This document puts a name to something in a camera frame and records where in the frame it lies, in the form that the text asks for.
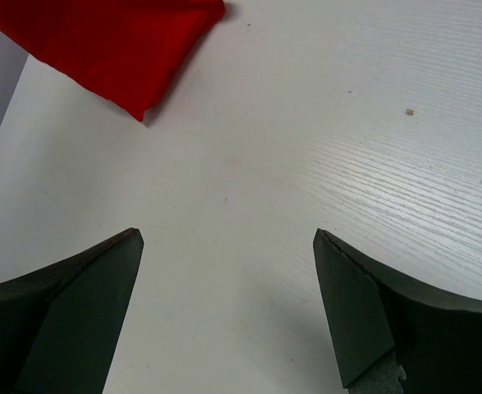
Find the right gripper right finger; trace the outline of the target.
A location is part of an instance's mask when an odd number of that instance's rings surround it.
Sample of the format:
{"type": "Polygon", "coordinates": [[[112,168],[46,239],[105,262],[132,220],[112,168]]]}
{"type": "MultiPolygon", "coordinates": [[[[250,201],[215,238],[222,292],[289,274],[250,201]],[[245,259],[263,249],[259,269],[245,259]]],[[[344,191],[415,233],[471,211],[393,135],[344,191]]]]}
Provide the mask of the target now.
{"type": "Polygon", "coordinates": [[[325,230],[314,260],[350,393],[482,393],[482,300],[431,286],[325,230]]]}

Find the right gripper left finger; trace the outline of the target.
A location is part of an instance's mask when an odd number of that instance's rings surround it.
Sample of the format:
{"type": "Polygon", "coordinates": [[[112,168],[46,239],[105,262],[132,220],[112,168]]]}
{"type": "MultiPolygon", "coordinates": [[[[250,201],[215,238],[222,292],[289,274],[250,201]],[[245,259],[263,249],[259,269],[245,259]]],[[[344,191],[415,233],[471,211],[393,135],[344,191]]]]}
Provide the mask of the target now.
{"type": "Polygon", "coordinates": [[[129,228],[0,283],[0,393],[101,393],[140,267],[129,228]]]}

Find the red t shirt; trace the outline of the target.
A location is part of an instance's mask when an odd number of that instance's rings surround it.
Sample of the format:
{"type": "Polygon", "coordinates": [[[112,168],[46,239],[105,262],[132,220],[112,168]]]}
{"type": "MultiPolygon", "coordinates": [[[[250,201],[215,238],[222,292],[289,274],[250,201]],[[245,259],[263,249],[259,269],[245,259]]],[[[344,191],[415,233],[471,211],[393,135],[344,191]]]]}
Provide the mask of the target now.
{"type": "Polygon", "coordinates": [[[142,121],[225,13],[223,1],[0,1],[0,31],[142,121]]]}

